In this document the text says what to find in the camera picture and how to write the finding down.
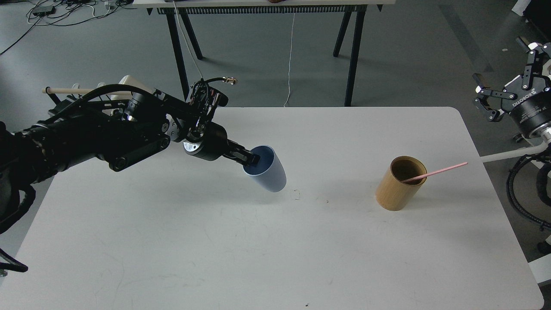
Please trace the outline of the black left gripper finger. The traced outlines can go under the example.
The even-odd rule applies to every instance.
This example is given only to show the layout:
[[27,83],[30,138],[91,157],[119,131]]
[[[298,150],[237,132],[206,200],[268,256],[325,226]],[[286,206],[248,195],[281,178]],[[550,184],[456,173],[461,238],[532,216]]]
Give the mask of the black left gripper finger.
[[260,162],[260,156],[252,153],[243,148],[230,148],[226,152],[226,158],[237,162],[238,164],[246,166],[256,166]]

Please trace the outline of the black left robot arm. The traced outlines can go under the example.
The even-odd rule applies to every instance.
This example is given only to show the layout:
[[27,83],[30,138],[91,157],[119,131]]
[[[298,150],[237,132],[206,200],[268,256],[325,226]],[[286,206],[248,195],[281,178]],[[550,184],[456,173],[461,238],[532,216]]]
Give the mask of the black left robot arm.
[[0,134],[0,229],[8,231],[32,206],[33,184],[70,167],[98,158],[113,171],[122,171],[183,142],[185,152],[206,161],[226,157],[253,167],[260,156],[228,139],[213,122],[215,110],[228,97],[201,79],[192,86],[189,101],[161,90],[108,84],[65,100],[55,94],[49,118],[27,129]]

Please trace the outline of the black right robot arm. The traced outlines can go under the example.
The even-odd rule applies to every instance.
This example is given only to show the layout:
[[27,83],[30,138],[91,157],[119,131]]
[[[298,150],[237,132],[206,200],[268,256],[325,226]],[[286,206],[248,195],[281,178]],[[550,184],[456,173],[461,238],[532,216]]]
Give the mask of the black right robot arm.
[[508,220],[529,261],[550,253],[550,42],[516,37],[511,77],[475,73],[474,108],[490,127],[508,125],[509,149],[487,152]]

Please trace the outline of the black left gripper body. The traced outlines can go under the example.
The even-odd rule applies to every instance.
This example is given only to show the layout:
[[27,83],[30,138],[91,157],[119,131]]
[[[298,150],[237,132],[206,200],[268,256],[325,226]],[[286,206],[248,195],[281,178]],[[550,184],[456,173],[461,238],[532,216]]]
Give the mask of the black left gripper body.
[[214,122],[210,123],[201,141],[192,143],[183,140],[183,149],[190,156],[206,161],[214,161],[230,151],[229,139],[226,129]]

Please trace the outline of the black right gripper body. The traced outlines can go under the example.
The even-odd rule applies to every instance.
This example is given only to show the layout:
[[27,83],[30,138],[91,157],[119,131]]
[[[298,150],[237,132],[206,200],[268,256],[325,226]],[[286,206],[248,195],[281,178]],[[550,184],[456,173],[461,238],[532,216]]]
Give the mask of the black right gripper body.
[[501,100],[501,109],[517,124],[525,138],[541,135],[550,127],[550,78],[535,76],[528,88],[522,77],[517,76],[504,86],[506,96]]

